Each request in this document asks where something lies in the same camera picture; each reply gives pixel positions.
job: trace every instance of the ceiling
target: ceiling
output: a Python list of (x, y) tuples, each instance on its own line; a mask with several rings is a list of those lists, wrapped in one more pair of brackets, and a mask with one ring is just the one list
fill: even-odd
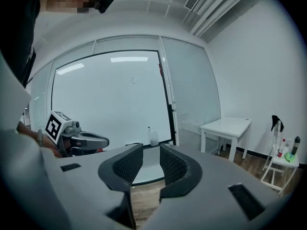
[[(119, 11), (158, 13), (182, 23), (188, 12), (188, 9), (184, 7), (185, 2), (186, 0), (114, 0), (106, 13)], [(60, 25), (69, 26), (95, 15), (96, 11), (93, 10), (88, 14), (41, 13), (35, 24), (34, 46), (37, 48), (47, 44), (52, 31), (55, 31)]]

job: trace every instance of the baseboard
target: baseboard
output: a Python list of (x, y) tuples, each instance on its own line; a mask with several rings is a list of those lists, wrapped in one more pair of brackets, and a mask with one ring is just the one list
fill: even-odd
[[(230, 145), (230, 144), (226, 144), (226, 147), (227, 147), (227, 148), (230, 148), (231, 145)], [(244, 148), (236, 147), (236, 150), (237, 150), (237, 151), (244, 152)], [(250, 150), (248, 150), (247, 154), (253, 155), (253, 156), (255, 156), (255, 157), (262, 158), (262, 159), (267, 159), (267, 158), (268, 158), (268, 156), (265, 155), (265, 154), (262, 154), (262, 153), (259, 153), (259, 152), (255, 152), (255, 151), (250, 151)], [(300, 164), (299, 164), (299, 169), (306, 170), (306, 169), (307, 169), (307, 164), (300, 163)]]

